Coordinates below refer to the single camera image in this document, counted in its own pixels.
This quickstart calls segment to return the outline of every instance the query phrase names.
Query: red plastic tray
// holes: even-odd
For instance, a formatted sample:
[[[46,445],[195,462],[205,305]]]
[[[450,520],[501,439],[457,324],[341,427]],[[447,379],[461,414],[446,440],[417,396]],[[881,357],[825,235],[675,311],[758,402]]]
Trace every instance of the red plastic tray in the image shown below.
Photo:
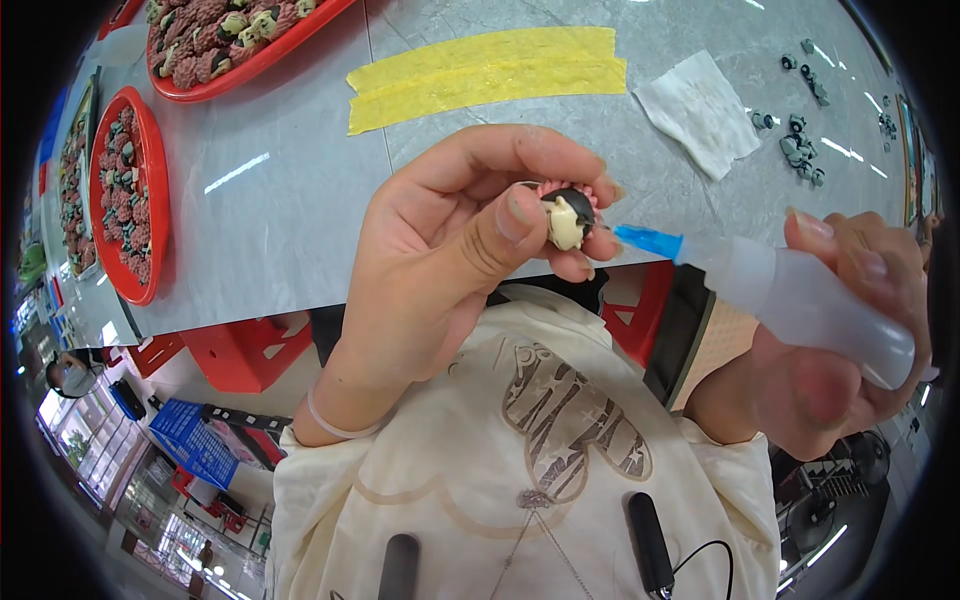
[[[301,19],[299,23],[286,34],[267,45],[252,59],[244,62],[236,69],[231,69],[208,84],[197,84],[190,89],[179,89],[174,86],[172,77],[159,78],[150,74],[150,81],[160,95],[175,102],[203,102],[234,89],[266,70],[270,65],[280,60],[304,40],[312,36],[330,19],[343,12],[355,0],[325,0],[312,13]]]
[[[104,137],[110,123],[116,120],[117,113],[123,107],[130,106],[136,115],[136,122],[140,126],[140,149],[143,152],[143,173],[140,178],[145,179],[150,190],[150,281],[140,285],[136,275],[131,273],[126,265],[120,263],[120,248],[123,242],[106,242],[104,240],[104,214],[106,211],[100,206],[100,197],[104,194],[104,186],[100,183],[98,156],[105,149]],[[153,112],[144,104],[136,88],[128,85],[110,99],[104,116],[97,126],[97,133],[93,137],[93,160],[91,165],[96,167],[96,173],[90,173],[90,224],[93,226],[93,243],[97,247],[97,255],[104,265],[104,271],[110,278],[110,283],[116,288],[121,298],[143,306],[149,304],[156,294],[156,282],[160,277],[160,265],[163,263],[163,254],[167,248],[167,230],[170,227],[169,190],[167,188],[167,160],[163,153],[163,140],[160,138],[160,127],[156,125]]]
[[[142,4],[143,0],[126,0],[123,8],[120,9],[120,12],[117,12],[116,9],[113,9],[113,12],[110,13],[110,16],[107,17],[107,20],[104,21],[104,24],[100,26],[100,32],[97,34],[97,39],[103,39],[104,37],[107,37],[114,29],[120,29],[121,27],[130,25],[130,22],[133,20],[133,16],[136,15],[136,12],[140,10],[140,5]]]

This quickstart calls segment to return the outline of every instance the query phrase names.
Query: plastic glue bottle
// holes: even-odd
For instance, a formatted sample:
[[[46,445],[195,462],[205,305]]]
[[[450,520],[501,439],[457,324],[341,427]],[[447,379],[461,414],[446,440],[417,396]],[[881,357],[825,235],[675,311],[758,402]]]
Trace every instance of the plastic glue bottle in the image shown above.
[[[703,270],[704,285],[717,298],[755,316],[784,344],[845,356],[881,388],[897,389],[913,368],[910,331],[855,296],[813,254],[739,236],[685,237],[629,225],[614,233],[676,265]]]

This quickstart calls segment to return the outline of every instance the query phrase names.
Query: gray marble table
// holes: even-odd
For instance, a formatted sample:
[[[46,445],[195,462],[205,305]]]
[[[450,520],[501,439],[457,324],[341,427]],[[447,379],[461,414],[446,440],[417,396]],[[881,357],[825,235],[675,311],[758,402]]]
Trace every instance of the gray marble table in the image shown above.
[[[875,210],[899,224],[902,146],[884,153],[867,96],[894,98],[898,81],[836,0],[764,1],[523,0],[508,8],[497,0],[358,0],[268,73],[197,105],[159,97],[144,59],[104,69],[105,103],[133,85],[153,109],[169,167],[168,255],[156,299],[130,308],[135,328],[147,336],[343,302],[373,191],[430,145],[476,123],[552,127],[603,156],[629,194],[607,211],[611,224],[770,244],[782,244],[788,205],[819,216]],[[347,137],[351,70],[455,37],[557,25],[614,27],[628,92],[461,108]],[[804,37],[823,54],[805,55]],[[719,182],[651,125],[629,91],[703,49],[746,107],[782,121],[760,132],[762,146]],[[817,105],[798,71],[783,71],[784,52],[818,73],[831,107]],[[791,112],[805,116],[819,142],[822,188],[801,180],[780,153]],[[653,258],[628,250],[614,264]],[[535,261],[516,276],[546,272]]]

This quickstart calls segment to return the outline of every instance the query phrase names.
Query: yellow tape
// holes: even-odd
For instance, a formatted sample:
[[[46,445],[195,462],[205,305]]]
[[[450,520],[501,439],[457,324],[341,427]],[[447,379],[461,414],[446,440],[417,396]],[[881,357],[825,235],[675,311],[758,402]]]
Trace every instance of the yellow tape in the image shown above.
[[[614,30],[543,27],[464,37],[369,64],[347,76],[349,134],[489,102],[622,94],[627,62]]]

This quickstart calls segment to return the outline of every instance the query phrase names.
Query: silver chain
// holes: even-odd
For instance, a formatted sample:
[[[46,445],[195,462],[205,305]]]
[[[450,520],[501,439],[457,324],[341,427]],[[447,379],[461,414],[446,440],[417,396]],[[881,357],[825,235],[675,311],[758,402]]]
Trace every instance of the silver chain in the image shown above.
[[[580,574],[577,573],[577,569],[573,568],[573,563],[570,562],[570,559],[566,556],[564,549],[560,547],[560,543],[554,537],[553,532],[550,531],[550,528],[547,526],[546,521],[543,520],[543,517],[540,516],[540,513],[537,512],[537,508],[549,506],[552,502],[545,493],[536,492],[533,490],[522,492],[520,497],[517,499],[517,504],[521,508],[526,508],[530,511],[527,515],[526,522],[523,523],[523,527],[520,529],[520,535],[516,538],[516,543],[514,544],[514,549],[510,551],[510,556],[508,556],[503,562],[503,570],[500,571],[500,577],[496,580],[496,585],[493,586],[493,592],[490,594],[491,600],[493,600],[496,595],[496,591],[500,588],[500,583],[503,581],[503,576],[507,574],[507,571],[514,563],[514,554],[516,554],[516,549],[520,547],[520,542],[523,540],[523,536],[527,533],[527,528],[530,527],[530,521],[534,517],[537,518],[537,523],[546,532],[546,535],[550,537],[550,541],[553,542],[555,548],[560,553],[561,558],[564,559],[566,566],[569,567],[570,572],[573,573],[573,577],[577,580],[577,583],[580,584],[580,588],[584,591],[584,594],[587,595],[589,600],[593,600],[593,596],[590,594],[587,589],[587,584],[584,583],[584,580],[580,578]]]

